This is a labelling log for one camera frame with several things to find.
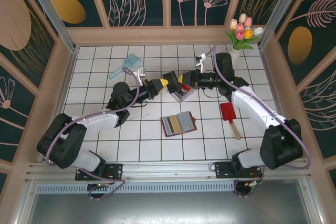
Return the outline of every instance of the pink tulip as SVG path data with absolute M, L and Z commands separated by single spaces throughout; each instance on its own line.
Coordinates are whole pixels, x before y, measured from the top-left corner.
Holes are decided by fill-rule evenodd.
M 244 30 L 240 30 L 240 31 L 238 31 L 237 33 L 236 33 L 236 38 L 238 39 L 238 40 L 242 40 L 243 38 L 244 38 Z
M 242 25 L 242 23 L 238 23 L 236 30 L 237 30 L 237 32 L 238 31 L 244 31 L 244 26 Z
M 252 18 L 248 17 L 246 18 L 245 22 L 244 22 L 244 26 L 251 26 L 252 25 Z

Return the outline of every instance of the tulip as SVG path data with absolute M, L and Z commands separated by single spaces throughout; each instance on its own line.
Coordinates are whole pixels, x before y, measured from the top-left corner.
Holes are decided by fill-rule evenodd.
M 263 31 L 264 31 L 264 29 L 262 27 L 257 27 L 257 28 L 254 28 L 253 33 L 254 33 L 254 35 L 258 36 L 258 35 L 262 34 Z
M 252 31 L 251 29 L 250 29 L 250 30 L 247 30 L 247 31 L 245 32 L 245 39 L 249 39 L 249 38 L 251 38 L 252 35 L 253 35 L 253 31 Z
M 244 26 L 251 26 L 252 25 L 252 18 L 248 17 L 246 18 L 246 20 L 244 21 Z
M 236 38 L 242 40 L 244 38 L 244 30 L 240 30 L 236 33 Z
M 242 23 L 238 23 L 236 30 L 237 31 L 244 31 L 244 26 L 242 25 Z
M 245 22 L 245 20 L 246 20 L 246 14 L 245 13 L 242 13 L 241 15 L 240 15 L 240 17 L 239 17 L 239 23 L 244 23 Z
M 231 19 L 230 21 L 230 29 L 235 30 L 237 28 L 237 20 L 236 19 Z

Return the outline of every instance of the black cable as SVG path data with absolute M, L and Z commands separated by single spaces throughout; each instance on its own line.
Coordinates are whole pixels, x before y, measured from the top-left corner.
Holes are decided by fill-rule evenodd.
M 148 101 L 143 101 L 143 102 L 141 102 L 140 103 L 141 105 L 139 105 L 139 106 L 132 106 L 131 108 L 141 108 L 141 107 L 145 107 L 147 104 L 148 104 Z
M 206 95 L 205 94 L 205 89 L 203 89 L 203 94 L 206 96 L 206 97 L 208 97 L 208 98 L 213 98 L 213 99 L 217 99 L 217 98 L 220 98 L 222 95 L 219 95 L 219 96 L 217 96 L 217 97 L 210 97 L 210 96 L 208 96 L 208 95 Z

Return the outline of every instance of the wallet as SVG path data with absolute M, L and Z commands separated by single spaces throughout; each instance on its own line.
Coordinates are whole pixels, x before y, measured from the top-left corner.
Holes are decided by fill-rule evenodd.
M 190 111 L 177 115 L 170 115 L 161 118 L 164 134 L 166 137 L 181 135 L 190 131 L 196 131 L 195 119 Z

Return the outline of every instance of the blue brush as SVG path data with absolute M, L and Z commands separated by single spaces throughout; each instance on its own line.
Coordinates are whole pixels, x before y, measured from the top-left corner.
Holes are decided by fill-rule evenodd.
M 138 62 L 140 62 L 140 59 L 137 56 L 135 56 L 134 54 L 128 55 L 128 57 L 124 59 L 124 65 L 116 69 L 112 74 L 110 74 L 109 78 L 113 79 L 122 72 L 122 68 L 131 68 Z

